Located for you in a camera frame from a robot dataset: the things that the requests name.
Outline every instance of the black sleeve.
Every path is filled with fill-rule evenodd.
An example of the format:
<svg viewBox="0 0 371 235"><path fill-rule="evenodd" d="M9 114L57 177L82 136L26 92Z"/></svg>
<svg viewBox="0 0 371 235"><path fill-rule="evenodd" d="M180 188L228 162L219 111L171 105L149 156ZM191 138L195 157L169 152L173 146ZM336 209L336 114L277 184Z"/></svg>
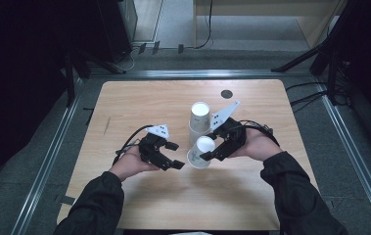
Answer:
<svg viewBox="0 0 371 235"><path fill-rule="evenodd" d="M260 176L273 187L280 226L288 235L348 234L291 155L283 152L263 164Z"/></svg>
<svg viewBox="0 0 371 235"><path fill-rule="evenodd" d="M54 234L115 234L124 193L117 176L104 172L91 180Z"/></svg>

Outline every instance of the hand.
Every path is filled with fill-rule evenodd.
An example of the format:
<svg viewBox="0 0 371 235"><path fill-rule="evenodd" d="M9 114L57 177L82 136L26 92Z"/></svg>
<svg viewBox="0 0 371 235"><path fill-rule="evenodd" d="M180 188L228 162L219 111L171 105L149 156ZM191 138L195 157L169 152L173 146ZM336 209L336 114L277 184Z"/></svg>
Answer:
<svg viewBox="0 0 371 235"><path fill-rule="evenodd" d="M283 152L276 143L259 130L248 128L246 129L246 134L246 144L228 158L248 156L254 160L263 162L266 159Z"/></svg>
<svg viewBox="0 0 371 235"><path fill-rule="evenodd" d="M121 182L126 178L144 171L159 170L154 164L142 162L140 159L139 147L133 146L115 163L109 172L115 174Z"/></svg>

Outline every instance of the person's left hand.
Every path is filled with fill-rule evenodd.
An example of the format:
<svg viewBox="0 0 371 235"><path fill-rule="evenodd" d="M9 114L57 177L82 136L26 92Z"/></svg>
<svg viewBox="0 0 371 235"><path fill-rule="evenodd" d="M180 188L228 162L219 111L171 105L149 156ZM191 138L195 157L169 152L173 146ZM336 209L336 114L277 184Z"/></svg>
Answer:
<svg viewBox="0 0 371 235"><path fill-rule="evenodd" d="M120 181L144 171L159 170L154 164L144 163L140 159L139 147L133 146L115 163L109 172L115 174Z"/></svg>

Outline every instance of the wooden table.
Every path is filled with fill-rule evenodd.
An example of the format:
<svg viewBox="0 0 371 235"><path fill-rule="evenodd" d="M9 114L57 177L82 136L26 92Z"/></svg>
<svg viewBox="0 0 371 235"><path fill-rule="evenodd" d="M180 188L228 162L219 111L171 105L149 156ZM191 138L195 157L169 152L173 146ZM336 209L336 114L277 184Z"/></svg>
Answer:
<svg viewBox="0 0 371 235"><path fill-rule="evenodd" d="M213 16L293 16L310 48L326 37L332 19L347 0L215 0ZM209 16L209 0L194 0L194 46L197 46L197 16Z"/></svg>
<svg viewBox="0 0 371 235"><path fill-rule="evenodd" d="M221 97L230 90L231 99ZM301 141L283 84L266 80L110 81L104 84L85 136L67 196L77 198L84 186L108 170L127 138L146 124L167 124L176 152L161 148L172 160L186 163L181 170L144 172L123 182L125 201L118 224L124 229L278 230L272 188L259 176L261 162L237 158L209 168L187 162L191 106L207 102L211 113L240 100L232 118L251 119L274 128L289 151L316 181ZM146 132L139 133L138 138ZM67 216L63 205L58 217Z"/></svg>

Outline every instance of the wooden tabletop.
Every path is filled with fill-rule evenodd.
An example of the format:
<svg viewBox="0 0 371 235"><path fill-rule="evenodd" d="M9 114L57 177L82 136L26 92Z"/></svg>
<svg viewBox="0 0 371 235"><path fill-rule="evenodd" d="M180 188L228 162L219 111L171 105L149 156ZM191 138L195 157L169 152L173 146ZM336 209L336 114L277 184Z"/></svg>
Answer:
<svg viewBox="0 0 371 235"><path fill-rule="evenodd" d="M233 93L221 97L223 90ZM167 157L186 163L181 170L144 172L123 182L124 229L278 230L271 186L259 176L262 162L249 158L212 160L206 169L186 159L191 106L203 101L215 113L236 100L235 120L267 124L283 150L291 153L316 185L284 86L280 80L110 81L103 85L67 196L77 198L84 186L108 170L127 138L147 124L167 124L177 151ZM142 131L137 138L146 135ZM70 206L63 205L58 222Z"/></svg>

